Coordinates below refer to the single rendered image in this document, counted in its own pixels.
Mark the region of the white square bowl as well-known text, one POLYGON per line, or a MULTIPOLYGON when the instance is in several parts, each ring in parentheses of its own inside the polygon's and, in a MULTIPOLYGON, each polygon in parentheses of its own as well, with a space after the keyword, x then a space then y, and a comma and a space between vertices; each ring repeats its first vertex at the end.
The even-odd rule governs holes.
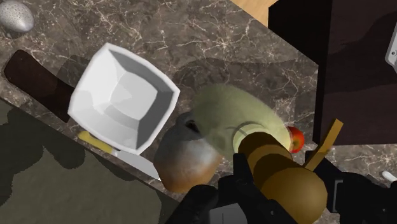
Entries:
POLYGON ((179 93, 173 81, 153 64, 106 43, 82 74, 68 114, 101 141, 139 155, 165 125, 179 93))

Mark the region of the silver dotted egg shape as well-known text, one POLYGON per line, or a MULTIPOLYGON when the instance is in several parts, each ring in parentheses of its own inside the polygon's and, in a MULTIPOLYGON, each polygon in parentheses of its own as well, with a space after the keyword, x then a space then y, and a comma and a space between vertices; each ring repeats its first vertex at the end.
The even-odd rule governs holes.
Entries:
POLYGON ((29 32, 34 27, 32 11, 17 0, 0 3, 0 24, 15 32, 29 32))

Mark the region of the yellow handled knife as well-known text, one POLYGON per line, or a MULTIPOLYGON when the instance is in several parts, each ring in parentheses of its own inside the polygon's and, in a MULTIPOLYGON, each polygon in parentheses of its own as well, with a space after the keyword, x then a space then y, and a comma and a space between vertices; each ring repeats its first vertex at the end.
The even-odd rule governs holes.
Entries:
POLYGON ((100 139, 97 139, 93 136, 90 135, 88 131, 82 131, 78 134, 78 137, 88 143, 91 144, 92 146, 111 154, 114 157, 119 158, 120 160, 124 161, 125 163, 131 165, 132 167, 140 170, 141 172, 151 176, 154 179, 157 179, 160 181, 160 177, 158 175, 157 170, 155 169, 154 165, 152 162, 150 162, 148 159, 140 156, 140 155, 135 155, 133 153, 128 153, 125 151, 120 151, 117 149, 112 148, 110 145, 106 144, 105 142, 101 141, 100 139))

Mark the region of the ochre thin flat stick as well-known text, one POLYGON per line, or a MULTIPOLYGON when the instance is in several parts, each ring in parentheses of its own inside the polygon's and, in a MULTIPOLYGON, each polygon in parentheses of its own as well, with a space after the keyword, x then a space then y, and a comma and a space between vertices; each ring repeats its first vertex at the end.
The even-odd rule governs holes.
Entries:
POLYGON ((343 123, 340 120, 334 120, 323 142, 312 152, 303 164, 306 169, 313 171, 320 164, 329 149, 333 146, 342 126, 343 123))

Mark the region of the grey and brown round vase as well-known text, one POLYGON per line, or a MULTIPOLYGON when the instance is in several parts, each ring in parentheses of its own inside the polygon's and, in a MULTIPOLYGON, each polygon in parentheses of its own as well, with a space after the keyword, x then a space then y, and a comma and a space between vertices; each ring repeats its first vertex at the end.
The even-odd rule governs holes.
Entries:
POLYGON ((206 185, 214 176, 222 156, 202 137, 193 115, 179 115, 155 153, 153 165, 164 187, 186 193, 195 185, 206 185))

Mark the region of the dark brown wooden board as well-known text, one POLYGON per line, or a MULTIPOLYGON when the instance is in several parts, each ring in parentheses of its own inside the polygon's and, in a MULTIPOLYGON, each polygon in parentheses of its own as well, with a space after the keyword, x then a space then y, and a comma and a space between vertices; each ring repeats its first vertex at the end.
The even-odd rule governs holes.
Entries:
POLYGON ((3 71, 10 83, 37 100, 63 122, 69 121, 67 112, 74 88, 49 72, 32 55, 17 50, 3 71))

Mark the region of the red apple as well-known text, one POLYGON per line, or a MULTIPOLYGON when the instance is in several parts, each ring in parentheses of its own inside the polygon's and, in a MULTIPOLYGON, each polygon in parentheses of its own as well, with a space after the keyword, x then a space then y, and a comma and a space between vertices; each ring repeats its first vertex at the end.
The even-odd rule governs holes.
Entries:
POLYGON ((291 153, 298 153, 301 151, 305 144, 305 138, 303 133, 296 127, 288 126, 287 129, 289 130, 290 138, 291 138, 291 146, 289 151, 291 153))

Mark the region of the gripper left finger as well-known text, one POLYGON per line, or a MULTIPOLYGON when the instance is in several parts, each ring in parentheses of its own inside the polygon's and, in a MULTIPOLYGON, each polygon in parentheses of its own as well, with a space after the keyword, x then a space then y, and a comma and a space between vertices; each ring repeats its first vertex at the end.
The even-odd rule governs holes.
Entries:
POLYGON ((275 200, 254 185, 246 156, 233 155, 233 174, 218 187, 196 185, 165 224, 298 224, 275 200))

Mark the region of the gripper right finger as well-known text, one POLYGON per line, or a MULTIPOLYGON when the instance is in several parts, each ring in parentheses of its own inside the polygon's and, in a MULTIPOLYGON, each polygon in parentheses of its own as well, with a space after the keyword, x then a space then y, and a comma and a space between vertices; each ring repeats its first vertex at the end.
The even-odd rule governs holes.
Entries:
POLYGON ((314 169, 328 193, 326 208, 340 224, 397 224, 397 180, 380 186, 366 176, 344 172, 324 158, 314 169))

